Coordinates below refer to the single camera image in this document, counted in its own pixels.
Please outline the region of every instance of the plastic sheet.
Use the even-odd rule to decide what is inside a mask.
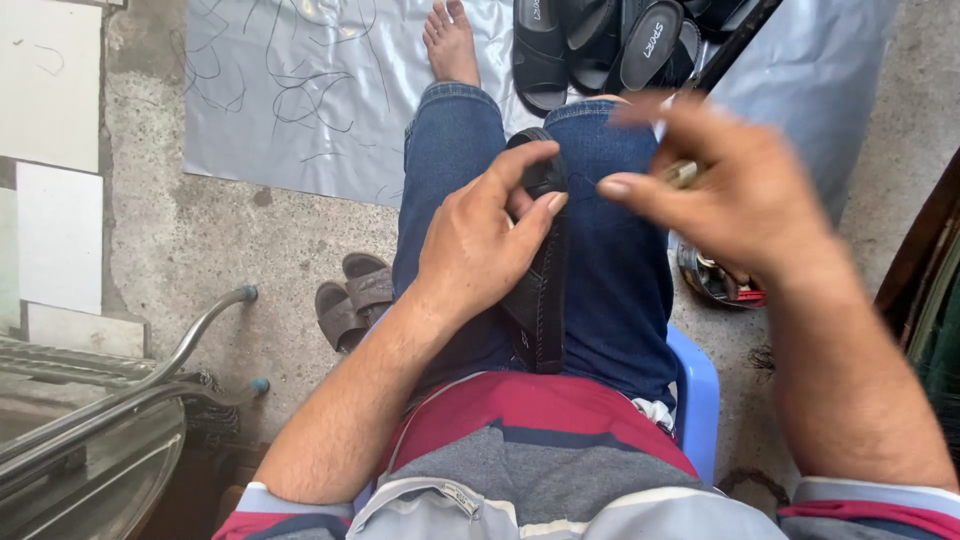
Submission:
[[[403,138],[433,82],[432,0],[189,0],[185,172],[399,206]],[[512,0],[466,0],[507,137],[542,120],[514,93]],[[873,108],[896,0],[784,0],[713,98],[780,126],[834,220]]]

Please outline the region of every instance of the blue jeans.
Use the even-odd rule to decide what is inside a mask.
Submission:
[[[646,172],[657,141],[649,128],[608,127],[613,107],[606,100],[564,105],[543,125],[560,143],[570,175],[563,373],[672,408],[667,385],[677,378],[677,361],[666,345],[673,306],[666,231],[596,193],[607,175]],[[480,88],[441,83],[423,93],[404,146],[397,297],[417,276],[434,211],[505,145],[500,109]],[[481,370],[523,371],[504,317],[493,307],[460,329],[424,372],[418,391]]]

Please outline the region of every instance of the white tile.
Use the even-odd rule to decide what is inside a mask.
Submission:
[[[27,333],[31,343],[143,357],[144,326],[59,307],[27,304]]]
[[[20,298],[100,314],[104,180],[16,165]]]
[[[20,327],[16,274],[16,191],[0,188],[0,334]]]
[[[98,172],[101,8],[0,1],[0,155]]]

